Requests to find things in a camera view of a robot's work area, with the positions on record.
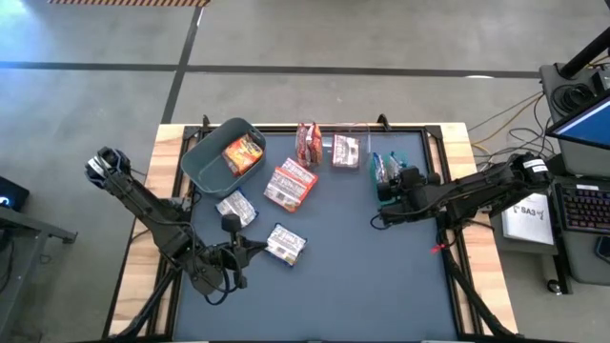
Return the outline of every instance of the black keyboard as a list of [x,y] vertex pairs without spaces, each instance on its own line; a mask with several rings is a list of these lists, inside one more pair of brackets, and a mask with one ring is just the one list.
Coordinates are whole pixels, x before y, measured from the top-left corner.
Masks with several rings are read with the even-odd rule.
[[610,190],[581,190],[555,185],[566,230],[610,233]]

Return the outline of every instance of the concrete floor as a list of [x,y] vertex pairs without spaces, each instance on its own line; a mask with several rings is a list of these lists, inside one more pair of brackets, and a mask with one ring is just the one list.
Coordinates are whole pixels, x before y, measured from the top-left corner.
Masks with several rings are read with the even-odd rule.
[[[193,9],[0,1],[0,61],[177,64]],[[602,0],[222,0],[204,11],[191,64],[535,71],[608,25]],[[133,218],[84,178],[104,145],[148,166],[173,72],[0,70],[0,174],[32,190],[27,212],[67,230],[40,266],[15,340],[102,333]],[[540,90],[534,79],[188,73],[174,123],[460,121],[473,126]],[[544,120],[548,109],[540,103]],[[502,120],[471,132],[480,139]],[[535,127],[527,111],[511,127]],[[35,134],[38,139],[29,139]],[[499,134],[486,147],[513,140]],[[610,290],[554,297],[538,260],[501,253],[519,330],[606,342]]]

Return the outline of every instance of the computer monitor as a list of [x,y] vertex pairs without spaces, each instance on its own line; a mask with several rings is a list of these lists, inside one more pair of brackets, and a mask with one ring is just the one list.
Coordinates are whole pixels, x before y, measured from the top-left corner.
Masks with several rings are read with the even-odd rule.
[[610,150],[610,91],[566,115],[546,135]]

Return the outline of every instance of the black floor line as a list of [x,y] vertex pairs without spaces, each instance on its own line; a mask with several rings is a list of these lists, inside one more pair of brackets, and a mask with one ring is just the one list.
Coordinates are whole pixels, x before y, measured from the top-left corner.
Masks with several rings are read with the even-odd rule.
[[163,110],[163,116],[161,117],[161,124],[172,123],[173,110],[175,104],[178,101],[178,94],[182,87],[182,80],[184,80],[184,73],[191,58],[191,51],[193,50],[194,39],[197,36],[197,30],[199,29],[199,19],[203,8],[196,8],[193,12],[193,18],[191,19],[191,25],[187,33],[187,39],[184,41],[184,48],[182,48],[182,54],[180,54],[180,61],[178,62],[178,68],[173,76],[172,87],[170,88],[170,95],[168,101],[165,103],[165,109]]
[[370,75],[370,76],[423,76],[539,79],[537,71],[468,71],[426,70],[396,68],[344,68],[344,67],[282,67],[282,66],[215,66],[189,65],[186,72],[249,73],[249,74],[307,74],[307,75]]
[[0,69],[50,70],[50,71],[175,71],[172,64],[138,63],[71,63],[71,62],[4,62]]

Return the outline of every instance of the gray plastic container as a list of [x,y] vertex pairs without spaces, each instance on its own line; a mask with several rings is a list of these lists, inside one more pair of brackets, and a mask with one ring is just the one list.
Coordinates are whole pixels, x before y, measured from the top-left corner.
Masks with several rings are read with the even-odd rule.
[[[234,176],[222,152],[237,138],[249,134],[263,155],[248,171]],[[265,137],[242,118],[229,119],[182,156],[180,168],[204,193],[224,198],[257,172],[265,161]]]

